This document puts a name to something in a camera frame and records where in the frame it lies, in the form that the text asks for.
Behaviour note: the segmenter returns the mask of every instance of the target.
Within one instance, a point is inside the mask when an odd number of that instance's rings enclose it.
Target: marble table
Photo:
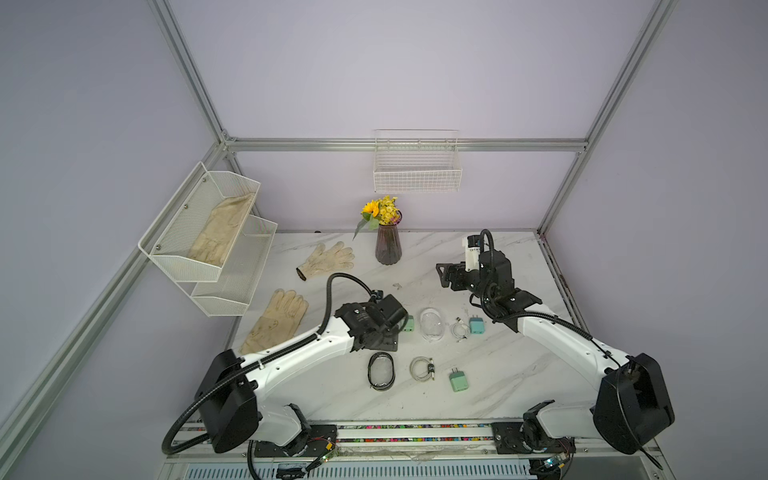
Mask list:
[[[295,290],[310,304],[297,334],[316,328],[325,310],[327,276],[303,282],[296,267],[318,242],[331,247],[341,240],[355,253],[357,276],[374,290],[393,294],[416,318],[413,332],[401,333],[395,360],[396,380],[385,392],[368,385],[371,350],[331,359],[275,390],[270,398],[296,403],[310,420],[410,420],[519,418],[542,400],[595,399],[596,392],[565,362],[534,340],[502,324],[485,322],[485,333],[458,342],[448,329],[437,342],[427,342],[419,330],[419,313],[437,309],[448,325],[456,317],[484,317],[469,305],[468,292],[454,292],[440,285],[436,263],[464,260],[461,238],[477,232],[401,232],[402,259],[384,266],[373,255],[374,233],[278,233],[250,310],[243,316],[232,347],[237,351],[268,304],[274,290]],[[497,250],[512,264],[515,284],[540,297],[561,318],[570,319],[533,233],[494,233]],[[343,303],[366,301],[354,282],[333,283],[333,309]],[[416,382],[409,364],[416,356],[432,357],[434,381]],[[466,374],[469,389],[453,392],[448,375],[452,369]]]

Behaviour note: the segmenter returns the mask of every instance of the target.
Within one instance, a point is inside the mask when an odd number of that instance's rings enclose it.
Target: dark glass vase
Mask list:
[[[379,225],[376,238],[376,259],[384,265],[394,265],[402,257],[400,235],[397,233],[397,223],[394,225]]]

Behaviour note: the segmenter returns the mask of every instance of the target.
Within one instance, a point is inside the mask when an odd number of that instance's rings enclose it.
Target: clear plastic cup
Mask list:
[[[440,312],[433,308],[424,309],[419,316],[422,336],[428,342],[437,342],[445,333],[445,324]]]

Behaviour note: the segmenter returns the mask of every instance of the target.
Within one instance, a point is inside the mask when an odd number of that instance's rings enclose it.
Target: green plug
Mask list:
[[[413,331],[413,315],[408,315],[408,319],[406,320],[405,326],[402,328],[403,332],[412,332]]]
[[[451,381],[451,388],[454,392],[461,392],[469,388],[467,376],[461,370],[453,369],[453,372],[448,375],[448,380]]]

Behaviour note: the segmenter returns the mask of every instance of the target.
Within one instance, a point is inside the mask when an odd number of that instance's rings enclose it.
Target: wire basket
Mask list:
[[[205,166],[198,165],[204,170],[203,176],[197,181],[192,192],[184,201],[184,205],[176,212],[168,227],[160,235],[157,242],[147,252],[142,248],[144,238],[139,247],[152,262],[174,282],[216,282],[219,280],[224,267],[227,265],[232,250],[237,243],[230,243],[223,256],[222,265],[213,265],[188,257],[190,249],[200,232],[205,228],[211,211],[228,197],[241,197],[253,194],[248,205],[248,211],[253,208],[260,183],[228,171],[208,171]],[[233,235],[238,238],[246,223],[243,218]]]
[[[248,310],[266,264],[277,223],[249,215],[219,281],[198,283],[190,297],[208,316],[240,316]]]
[[[378,130],[373,160],[377,193],[456,192],[462,181],[456,130]]]

